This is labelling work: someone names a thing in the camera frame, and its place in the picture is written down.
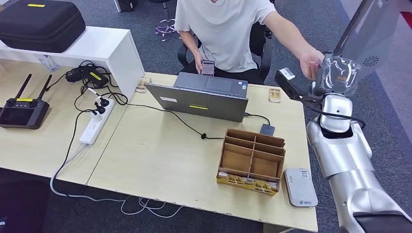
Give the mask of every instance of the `cardboard box organizer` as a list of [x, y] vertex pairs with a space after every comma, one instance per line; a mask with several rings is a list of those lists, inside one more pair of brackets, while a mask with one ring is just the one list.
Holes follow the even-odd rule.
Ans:
[[282, 138], [227, 130], [217, 182], [274, 196], [280, 187], [284, 146]]

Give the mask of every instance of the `white t-shirt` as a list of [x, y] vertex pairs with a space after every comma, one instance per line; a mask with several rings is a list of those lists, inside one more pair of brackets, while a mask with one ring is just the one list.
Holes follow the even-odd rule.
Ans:
[[249, 48], [252, 25], [263, 25], [272, 11], [269, 0], [177, 0], [175, 28], [196, 34], [204, 60], [227, 72], [243, 72], [257, 68]]

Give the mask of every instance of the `smartphone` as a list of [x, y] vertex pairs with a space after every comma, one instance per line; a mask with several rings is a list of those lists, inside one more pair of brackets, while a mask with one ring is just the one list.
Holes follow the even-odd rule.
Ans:
[[214, 61], [202, 61], [202, 75], [214, 76], [215, 75], [215, 62]]

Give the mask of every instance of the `white shelf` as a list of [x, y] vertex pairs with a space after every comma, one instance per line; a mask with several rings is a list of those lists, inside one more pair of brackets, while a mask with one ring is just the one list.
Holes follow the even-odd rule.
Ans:
[[35, 54], [52, 56], [61, 66], [77, 67], [90, 60], [108, 68], [120, 90], [129, 99], [144, 76], [144, 69], [130, 30], [86, 27], [80, 37], [63, 53], [18, 50], [0, 41], [0, 58], [39, 63]]

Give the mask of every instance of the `desk surface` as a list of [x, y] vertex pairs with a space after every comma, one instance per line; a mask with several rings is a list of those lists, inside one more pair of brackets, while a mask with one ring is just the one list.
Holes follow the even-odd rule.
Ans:
[[[51, 83], [69, 69], [71, 68], [60, 67], [58, 71], [52, 73]], [[37, 98], [49, 72], [41, 64], [0, 60], [1, 106], [7, 99], [16, 96], [29, 73], [33, 75], [21, 97]], [[51, 177], [54, 174], [66, 156], [73, 134], [74, 121], [79, 114], [73, 103], [80, 94], [80, 86], [80, 83], [68, 83], [63, 78], [45, 93], [43, 100], [49, 103], [50, 109], [40, 129], [0, 128], [0, 167], [44, 177]], [[94, 99], [95, 95], [85, 93], [78, 100], [79, 108], [93, 107]], [[67, 165], [59, 173], [58, 179], [80, 184], [87, 183], [125, 109], [120, 105], [115, 106], [96, 143]], [[79, 117], [71, 154], [78, 149], [79, 137], [89, 120], [90, 116], [87, 113]]]
[[[146, 73], [154, 83], [173, 85], [176, 76]], [[249, 85], [247, 112], [266, 116], [285, 139], [284, 168], [310, 169], [303, 107], [282, 92], [281, 103], [268, 102], [267, 86]], [[152, 95], [136, 93], [133, 104], [160, 107]], [[259, 132], [264, 119], [243, 123], [177, 113], [209, 137], [226, 129]], [[166, 201], [269, 224], [317, 231], [315, 208], [289, 204], [282, 182], [274, 197], [216, 183], [221, 140], [202, 140], [170, 113], [129, 106], [87, 185]]]

